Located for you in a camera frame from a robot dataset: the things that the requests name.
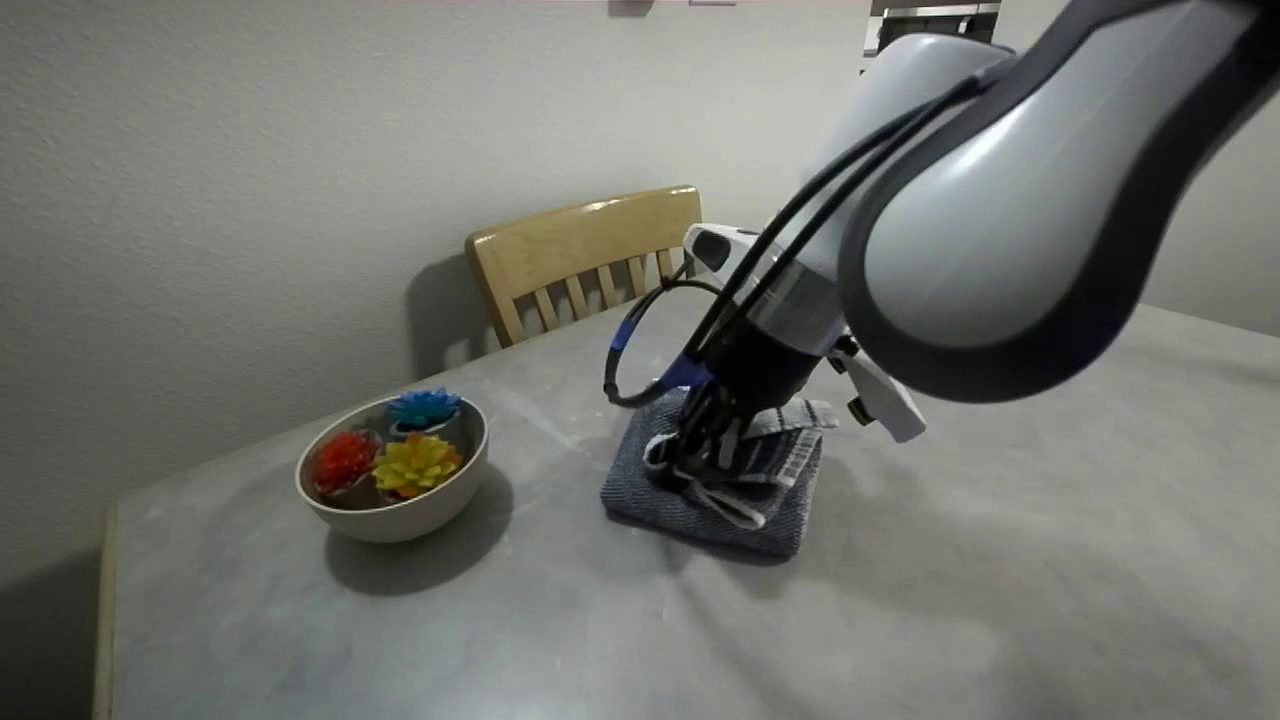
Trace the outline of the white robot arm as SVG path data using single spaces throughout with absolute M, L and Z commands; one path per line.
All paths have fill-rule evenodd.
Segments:
M 687 361 L 676 425 L 642 443 L 663 485 L 737 475 L 750 427 L 817 366 L 896 439 L 928 396 L 1026 402 L 1130 326 L 1165 228 L 1276 94 L 1280 0 L 1068 0 L 1034 50 L 906 35 L 772 215 Z

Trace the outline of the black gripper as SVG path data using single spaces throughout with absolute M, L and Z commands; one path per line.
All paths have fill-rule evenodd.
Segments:
M 642 434 L 642 464 L 658 485 L 717 485 L 726 475 L 726 434 L 764 407 L 788 406 L 822 366 L 751 319 L 728 326 L 703 351 L 710 386 L 683 407 L 654 407 Z M 813 420 L 764 418 L 732 451 L 732 493 L 751 499 L 788 493 L 822 443 Z

